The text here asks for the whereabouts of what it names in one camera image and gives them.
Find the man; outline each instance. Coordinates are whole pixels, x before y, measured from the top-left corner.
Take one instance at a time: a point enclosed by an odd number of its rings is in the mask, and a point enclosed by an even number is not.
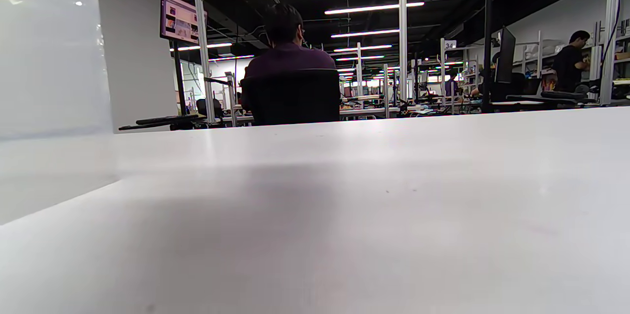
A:
[[[497,62],[499,61],[499,56],[500,55],[501,55],[501,52],[497,52],[497,53],[494,54],[494,56],[492,56],[491,63],[490,63],[490,74],[488,74],[488,70],[484,68],[479,73],[479,76],[481,76],[483,79],[486,79],[486,77],[488,75],[490,75],[489,79],[494,79],[495,78],[495,69],[497,69]],[[477,88],[472,90],[471,96],[477,96],[477,95],[481,95],[481,94],[483,94],[483,83],[479,83],[479,85],[477,85]]]
[[[556,92],[575,92],[582,79],[582,71],[590,69],[590,65],[584,62],[581,51],[589,38],[588,32],[577,31],[571,36],[569,45],[556,55],[552,67],[558,75],[558,82],[554,87]]]
[[[250,62],[245,78],[298,69],[337,69],[326,52],[302,47],[303,27],[295,7],[282,3],[271,7],[265,17],[265,30],[272,48]]]

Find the fluorescent light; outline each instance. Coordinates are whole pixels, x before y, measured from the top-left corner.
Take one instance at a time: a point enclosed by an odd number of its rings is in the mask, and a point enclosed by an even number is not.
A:
[[[408,2],[407,7],[423,6],[425,3],[421,2]],[[326,15],[332,14],[345,14],[345,13],[358,13],[360,11],[372,11],[372,10],[386,10],[386,9],[398,9],[398,4],[390,5],[378,5],[378,6],[365,6],[365,7],[349,7],[348,9],[337,9],[324,11]]]
[[[382,46],[368,46],[368,47],[361,47],[361,50],[365,50],[365,49],[382,49],[382,48],[389,48],[392,47],[392,45],[382,45]],[[349,49],[336,49],[335,52],[350,52],[356,50],[356,47],[352,47]]]
[[[368,56],[368,57],[361,57],[361,59],[377,59],[377,58],[385,58],[385,56]],[[338,61],[357,61],[358,57],[352,57],[352,58],[337,58]]]
[[[383,33],[394,33],[400,32],[399,29],[395,30],[382,30],[382,31],[369,31],[369,32],[353,32],[353,33],[342,33],[342,34],[333,34],[331,38],[335,37],[351,37],[351,36],[365,36],[367,34],[383,34]]]
[[[216,62],[216,61],[226,61],[228,59],[243,59],[243,58],[252,58],[254,56],[254,54],[250,55],[250,56],[236,56],[236,57],[225,57],[225,58],[215,58],[215,59],[209,59],[209,62]]]
[[[208,48],[215,48],[215,47],[229,47],[231,46],[232,43],[215,43],[214,45],[207,45]],[[200,46],[190,46],[190,47],[180,47],[177,50],[193,50],[193,49],[200,49]]]

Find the monitor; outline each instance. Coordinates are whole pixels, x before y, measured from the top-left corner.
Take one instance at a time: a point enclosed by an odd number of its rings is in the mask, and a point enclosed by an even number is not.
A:
[[[504,27],[501,30],[501,50],[499,51],[499,62],[497,63],[497,83],[510,83],[513,69],[514,49],[516,38]]]
[[[162,0],[160,37],[199,44],[196,7],[184,0]]]

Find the black office chair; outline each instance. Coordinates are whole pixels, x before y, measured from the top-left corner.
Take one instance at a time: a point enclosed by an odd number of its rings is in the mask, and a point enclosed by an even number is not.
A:
[[[241,80],[243,107],[257,126],[339,121],[339,73],[302,69]]]
[[[221,107],[221,103],[218,99],[212,99],[212,105],[214,106],[214,117],[218,119],[223,119],[223,108]],[[205,99],[198,99],[196,101],[197,110],[200,114],[207,116],[208,112],[205,108]]]

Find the black shirt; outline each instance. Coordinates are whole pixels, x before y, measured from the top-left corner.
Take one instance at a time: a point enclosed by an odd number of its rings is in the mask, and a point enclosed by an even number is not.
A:
[[[558,83],[554,90],[557,92],[575,91],[575,87],[580,84],[582,79],[582,70],[575,67],[576,63],[583,61],[580,49],[568,45],[563,48],[553,61],[553,69],[558,74]]]

